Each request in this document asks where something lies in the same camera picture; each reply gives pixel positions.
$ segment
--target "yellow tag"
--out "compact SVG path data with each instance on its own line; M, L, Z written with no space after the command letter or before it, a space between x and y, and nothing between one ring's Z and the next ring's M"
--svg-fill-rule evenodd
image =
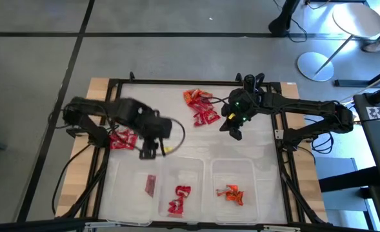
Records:
M165 152L165 153L168 153L168 152L170 152L170 151L172 151L172 147L165 147L165 148L164 148L164 152Z

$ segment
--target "wooden table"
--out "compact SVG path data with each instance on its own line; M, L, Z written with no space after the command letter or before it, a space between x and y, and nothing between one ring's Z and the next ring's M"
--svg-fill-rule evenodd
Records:
M87 99L96 99L103 101L105 99L106 90L108 86L109 79L105 78L92 78L88 93L86 95ZM297 86L295 83L281 83L283 96L289 98L299 98L299 93L297 91ZM287 113L287 123L290 128L301 128L305 126L305 120L303 116L295 113ZM95 122L99 122L99 117L93 117ZM279 129L282 129L281 118L277 116L277 124ZM72 155L75 155L79 150L86 146L88 138L87 136L77 137L74 142L74 147L72 149ZM301 147L310 150L309 144L302 142ZM87 150L83 152L78 158L69 165L66 176L63 182L61 196L59 197L59 203L56 211L56 216L61 216L66 213L70 206L78 199L80 194L83 192L86 181L88 178L88 172L90 169L90 164L92 160L94 148L90 146ZM323 204L323 198L321 195L321 190L319 186L319 181L317 178L317 173L315 170L313 157L306 151L295 151L294 160L297 172L297 178L299 180L300 192L310 205L310 207L317 213L319 218L327 222L327 215L325 211L325 206ZM292 207L293 220L298 221L297 208L295 206L295 198L290 192L290 205ZM93 192L90 197L90 203L88 205L87 216L92 215L92 208L94 206L95 193Z

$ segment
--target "stool leg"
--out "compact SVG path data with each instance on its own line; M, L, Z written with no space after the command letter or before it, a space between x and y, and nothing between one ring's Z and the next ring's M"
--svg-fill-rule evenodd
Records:
M333 57L335 57L339 52L340 50L342 50L342 48L344 48L346 46L347 43L349 43L349 41L353 38L353 35L350 35L349 38L347 38L347 40L329 57L329 59L327 59L327 61L318 69L318 71L316 71L316 75L333 59Z

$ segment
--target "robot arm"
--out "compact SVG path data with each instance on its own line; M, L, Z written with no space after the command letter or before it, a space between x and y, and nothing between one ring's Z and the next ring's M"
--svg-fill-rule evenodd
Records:
M83 132L88 133L89 143L100 148L109 145L108 132L102 126L97 126L89 115L108 117L144 138L140 159L154 159L158 148L158 143L154 140L169 138L172 129L170 119L160 117L158 111L135 99L121 98L114 102L103 102L74 97L64 108L65 123L79 126ZM71 129L67 132L74 136Z
M329 131L347 133L353 130L352 111L337 101L288 99L278 93L264 92L260 87L256 88L262 83L264 74L257 77L260 77L258 81L252 75L246 76L243 88L230 93L228 104L221 108L221 115L226 117L226 121L220 131L229 131L233 138L241 140L239 128L258 113L269 115L285 111L322 116L323 120L309 126L279 131L276 138L281 140L284 148L292 151L303 139L316 139L320 134Z

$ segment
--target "plastic container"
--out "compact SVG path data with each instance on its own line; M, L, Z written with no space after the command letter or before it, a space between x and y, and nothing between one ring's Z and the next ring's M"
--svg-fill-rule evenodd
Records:
M199 222L203 197L204 162L201 159L166 157L163 162L158 213L165 220ZM184 199L183 214L168 212L169 203L177 199L175 188L190 186L191 192Z
M213 210L215 223L219 225L252 225L259 219L254 165L250 159L213 159ZM216 189L225 189L227 184L237 185L244 191L243 206L220 197Z
M153 197L145 190L149 175L156 176ZM150 225L158 178L154 160L140 160L137 155L120 157L110 201L112 217L108 220L132 226Z

